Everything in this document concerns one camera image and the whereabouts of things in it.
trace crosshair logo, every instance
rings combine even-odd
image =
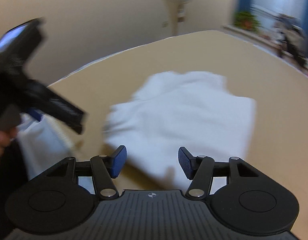
[[[155,194],[154,192],[151,192],[150,194],[147,194],[147,196],[149,196],[150,198],[154,198],[157,196],[157,194]]]

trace human hand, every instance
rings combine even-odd
[[[10,140],[17,135],[17,128],[12,128],[8,132],[0,131],[0,157],[4,153],[4,148],[10,145]]]

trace wall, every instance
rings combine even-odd
[[[220,29],[231,21],[234,0],[194,0],[179,33]],[[29,62],[31,76],[50,84],[106,55],[171,35],[165,0],[0,0],[0,36],[44,17],[48,39]]]

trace table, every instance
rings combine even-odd
[[[256,100],[246,161],[294,193],[300,213],[292,231],[308,239],[308,79],[281,59],[222,32],[197,32],[140,46],[53,84],[52,89],[89,113],[83,135],[62,126],[80,158],[108,151],[101,130],[111,105],[128,101],[148,76],[169,70],[226,76],[231,93]],[[129,166],[115,183],[120,191],[158,188]]]

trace lit screen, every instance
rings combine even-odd
[[[0,53],[25,29],[26,25],[21,25],[7,32],[0,40]]]

